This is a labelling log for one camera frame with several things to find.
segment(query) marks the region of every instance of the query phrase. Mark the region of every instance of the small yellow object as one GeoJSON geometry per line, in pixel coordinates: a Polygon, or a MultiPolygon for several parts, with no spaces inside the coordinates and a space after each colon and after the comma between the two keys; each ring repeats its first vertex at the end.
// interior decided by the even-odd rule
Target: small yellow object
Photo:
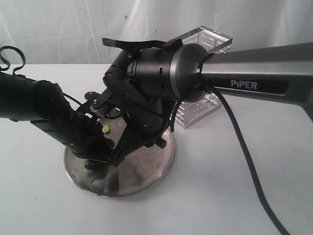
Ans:
{"type": "Polygon", "coordinates": [[[107,134],[110,132],[110,126],[105,124],[103,127],[102,127],[102,131],[104,134],[107,134]]]}

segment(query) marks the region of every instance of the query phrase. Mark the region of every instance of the wire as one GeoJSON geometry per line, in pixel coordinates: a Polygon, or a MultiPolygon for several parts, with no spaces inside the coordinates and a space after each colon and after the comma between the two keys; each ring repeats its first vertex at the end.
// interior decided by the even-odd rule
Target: wire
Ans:
{"type": "Polygon", "coordinates": [[[83,104],[81,102],[79,102],[77,99],[71,97],[70,95],[63,93],[63,95],[69,99],[71,99],[72,101],[74,101],[75,103],[77,103],[78,105],[82,106],[83,104]]]}
{"type": "Polygon", "coordinates": [[[277,216],[275,215],[275,213],[273,212],[272,208],[270,207],[270,205],[268,204],[268,201],[264,195],[264,192],[262,190],[262,186],[258,177],[258,174],[256,172],[255,166],[253,164],[250,152],[248,150],[248,147],[246,145],[246,142],[244,140],[243,134],[241,133],[241,130],[239,128],[238,122],[234,116],[234,113],[232,112],[229,104],[227,103],[227,101],[225,100],[225,98],[222,96],[222,94],[215,89],[214,87],[210,87],[210,86],[205,86],[204,91],[206,91],[207,93],[215,93],[215,95],[220,99],[221,103],[223,104],[223,106],[226,109],[226,112],[229,115],[229,118],[234,126],[237,138],[239,140],[241,149],[244,152],[245,158],[246,158],[246,162],[247,165],[249,167],[251,176],[252,176],[252,180],[254,183],[254,187],[255,190],[258,194],[258,198],[264,208],[264,210],[266,211],[266,213],[268,214],[269,218],[271,219],[272,223],[275,225],[275,227],[278,229],[278,231],[280,232],[281,235],[290,235],[290,233],[287,231],[287,229],[284,227],[284,225],[279,221],[279,219],[277,218],[277,216]]]}

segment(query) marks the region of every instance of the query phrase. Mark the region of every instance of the white backdrop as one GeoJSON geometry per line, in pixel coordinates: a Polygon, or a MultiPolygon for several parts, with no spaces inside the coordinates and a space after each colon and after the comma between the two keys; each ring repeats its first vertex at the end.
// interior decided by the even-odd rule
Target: white backdrop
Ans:
{"type": "Polygon", "coordinates": [[[313,42],[313,0],[0,0],[0,46],[32,64],[110,63],[119,50],[102,37],[169,40],[200,25],[232,36],[232,51],[313,42]]]}

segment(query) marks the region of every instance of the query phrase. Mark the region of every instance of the black strap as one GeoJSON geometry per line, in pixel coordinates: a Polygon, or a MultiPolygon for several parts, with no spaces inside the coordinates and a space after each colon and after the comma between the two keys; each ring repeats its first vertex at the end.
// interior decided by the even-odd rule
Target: black strap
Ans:
{"type": "Polygon", "coordinates": [[[11,50],[16,51],[16,52],[20,55],[20,57],[21,57],[21,59],[22,59],[22,63],[23,63],[23,64],[22,64],[21,66],[18,66],[18,67],[16,67],[16,68],[13,69],[13,75],[16,75],[15,72],[18,71],[18,70],[20,70],[20,69],[22,69],[22,68],[24,67],[25,63],[26,63],[25,55],[23,54],[23,52],[22,52],[20,49],[18,49],[18,48],[16,48],[16,47],[12,47],[12,46],[3,46],[3,47],[1,47],[1,48],[0,48],[0,60],[1,60],[2,62],[4,62],[4,63],[7,65],[7,67],[5,67],[5,68],[0,67],[0,71],[6,71],[6,70],[8,70],[8,69],[10,68],[10,66],[11,66],[10,62],[9,62],[8,60],[6,60],[6,59],[1,55],[1,52],[2,52],[3,50],[5,50],[5,49],[11,49],[11,50]]]}

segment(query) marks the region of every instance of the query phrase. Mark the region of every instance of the stainless steel plate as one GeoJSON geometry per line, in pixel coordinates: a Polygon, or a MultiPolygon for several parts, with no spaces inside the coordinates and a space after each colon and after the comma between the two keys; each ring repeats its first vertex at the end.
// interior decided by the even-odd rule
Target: stainless steel plate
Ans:
{"type": "MultiPolygon", "coordinates": [[[[121,136],[125,122],[122,118],[101,120],[110,126],[108,138],[117,141],[121,136]]],[[[118,167],[103,165],[96,171],[84,167],[85,160],[75,157],[65,149],[64,163],[67,175],[79,188],[104,197],[131,195],[155,184],[168,170],[174,157],[174,140],[167,130],[162,136],[167,145],[142,147],[125,157],[118,167]]]]}

